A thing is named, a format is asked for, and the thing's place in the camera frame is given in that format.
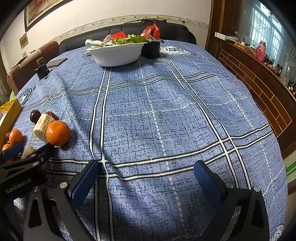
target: white bowl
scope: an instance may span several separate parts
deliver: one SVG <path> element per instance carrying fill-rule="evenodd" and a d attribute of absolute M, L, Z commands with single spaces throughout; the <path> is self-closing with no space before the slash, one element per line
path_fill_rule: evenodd
<path fill-rule="evenodd" d="M 145 43 L 111 45 L 89 48 L 94 60 L 101 66 L 112 67 L 136 61 Z"/>

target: tangerine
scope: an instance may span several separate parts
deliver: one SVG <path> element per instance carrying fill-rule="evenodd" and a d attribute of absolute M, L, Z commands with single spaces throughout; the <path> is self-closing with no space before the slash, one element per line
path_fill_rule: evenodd
<path fill-rule="evenodd" d="M 69 126 L 61 120 L 53 121 L 47 127 L 46 138 L 54 146 L 66 144 L 70 136 L 71 130 Z"/>
<path fill-rule="evenodd" d="M 13 146 L 17 143 L 22 143 L 22 133 L 20 130 L 13 129 L 9 134 L 9 142 Z"/>
<path fill-rule="evenodd" d="M 8 148 L 11 148 L 12 146 L 9 144 L 9 143 L 7 143 L 7 144 L 5 144 L 4 146 L 3 146 L 3 148 L 2 148 L 2 151 L 4 151 L 4 150 L 7 150 Z M 5 163 L 11 163 L 11 162 L 13 162 L 15 160 L 15 158 L 13 157 L 13 158 L 11 158 L 11 159 L 9 159 L 8 161 L 6 161 Z"/>

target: metal screw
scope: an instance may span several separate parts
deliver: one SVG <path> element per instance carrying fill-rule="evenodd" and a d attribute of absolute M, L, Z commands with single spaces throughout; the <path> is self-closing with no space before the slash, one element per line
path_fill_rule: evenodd
<path fill-rule="evenodd" d="M 65 188 L 65 187 L 68 186 L 68 184 L 67 183 L 61 183 L 59 186 L 60 186 L 60 188 Z"/>
<path fill-rule="evenodd" d="M 229 188 L 229 189 L 232 189 L 234 186 L 232 183 L 226 183 L 226 187 Z"/>
<path fill-rule="evenodd" d="M 39 186 L 36 186 L 36 187 L 33 188 L 33 191 L 34 192 L 38 192 L 39 190 L 40 190 L 40 187 Z"/>
<path fill-rule="evenodd" d="M 255 190 L 256 192 L 260 192 L 261 189 L 260 189 L 260 187 L 255 186 L 255 187 L 254 187 L 254 190 Z"/>

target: tablecloth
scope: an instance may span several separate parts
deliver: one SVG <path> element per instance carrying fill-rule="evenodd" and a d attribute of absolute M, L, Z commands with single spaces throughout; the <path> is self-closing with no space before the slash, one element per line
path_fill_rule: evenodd
<path fill-rule="evenodd" d="M 95 239 L 196 240 L 216 212 L 194 177 L 197 160 L 224 182 L 259 186 L 271 239 L 281 231 L 287 207 L 283 160 L 241 81 L 189 43 L 165 41 L 158 59 L 140 57 L 118 67 L 99 66 L 84 55 L 86 48 L 58 56 L 68 60 L 48 78 L 35 75 L 24 86 L 14 128 L 34 148 L 44 143 L 32 133 L 32 110 L 52 111 L 71 128 L 69 142 L 48 162 L 47 188 L 70 180 L 91 159 L 102 164 L 104 173 L 77 209 Z M 26 199 L 15 204 L 25 209 Z"/>

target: green leafy vegetable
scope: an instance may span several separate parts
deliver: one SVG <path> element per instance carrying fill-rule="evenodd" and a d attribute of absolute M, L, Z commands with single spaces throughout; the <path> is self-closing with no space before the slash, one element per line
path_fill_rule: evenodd
<path fill-rule="evenodd" d="M 133 43 L 148 43 L 149 39 L 144 38 L 141 35 L 129 34 L 127 38 L 117 37 L 112 41 L 112 44 L 101 44 L 99 47 L 120 45 L 120 44 L 133 44 Z"/>

